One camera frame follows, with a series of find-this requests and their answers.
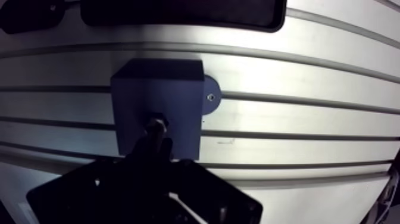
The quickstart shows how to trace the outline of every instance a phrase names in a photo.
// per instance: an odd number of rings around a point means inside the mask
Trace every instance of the metal surface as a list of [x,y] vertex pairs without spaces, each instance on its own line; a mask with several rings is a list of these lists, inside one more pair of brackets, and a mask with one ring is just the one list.
[[[38,148],[117,156],[115,133],[0,122],[0,141]],[[230,164],[314,164],[391,160],[396,141],[201,138],[200,161]]]
[[[2,88],[36,85],[108,86],[113,72],[116,72],[133,57],[200,58],[203,61],[205,72],[218,81],[222,91],[304,97],[400,109],[400,102],[395,97],[400,94],[400,86],[395,83],[343,71],[283,61],[188,52],[74,52],[2,59],[0,60],[0,67],[10,75],[7,79],[2,80],[0,86]],[[20,97],[7,101],[13,95]],[[30,98],[24,100],[23,94],[2,92],[1,96],[4,97],[2,97],[1,102],[12,105],[27,101],[24,102],[27,106],[37,105],[35,110],[32,111],[32,113],[35,113],[36,110],[46,110],[47,107],[52,105],[50,102],[44,102],[44,105],[40,105],[41,101],[63,96],[58,103],[65,102],[65,107],[67,107],[74,104],[74,95],[81,94],[36,93],[32,96],[31,94],[27,95]],[[79,111],[84,113],[88,110],[89,108]],[[73,108],[65,110],[65,113],[69,111],[73,111]],[[16,110],[16,113],[23,112],[25,110]]]
[[[73,38],[68,33],[76,33]],[[138,29],[91,29],[79,18],[79,9],[68,10],[63,21],[49,35],[35,32],[10,38],[0,36],[3,51],[78,43],[107,42],[181,42],[210,45],[239,46],[269,51],[287,52],[351,64],[396,76],[399,69],[392,66],[400,55],[396,48],[352,33],[308,21],[287,18],[285,26],[273,35],[239,29],[201,26],[144,26]]]

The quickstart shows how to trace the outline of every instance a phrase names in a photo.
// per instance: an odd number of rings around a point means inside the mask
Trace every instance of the small hole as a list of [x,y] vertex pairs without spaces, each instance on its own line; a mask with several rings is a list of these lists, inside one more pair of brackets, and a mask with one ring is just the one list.
[[208,95],[207,95],[207,99],[208,99],[209,101],[213,101],[213,100],[215,99],[214,94],[208,94]]

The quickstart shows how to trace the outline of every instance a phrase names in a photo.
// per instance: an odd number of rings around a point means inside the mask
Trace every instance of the dark rectangular object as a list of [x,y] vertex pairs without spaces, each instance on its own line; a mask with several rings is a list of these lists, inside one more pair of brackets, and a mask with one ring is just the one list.
[[169,122],[174,158],[197,160],[201,137],[204,71],[201,61],[133,59],[111,78],[120,154],[131,153],[152,113]]
[[90,26],[192,24],[275,32],[283,26],[286,0],[82,0]]
[[64,17],[63,0],[7,0],[0,10],[0,26],[14,34],[57,26]]

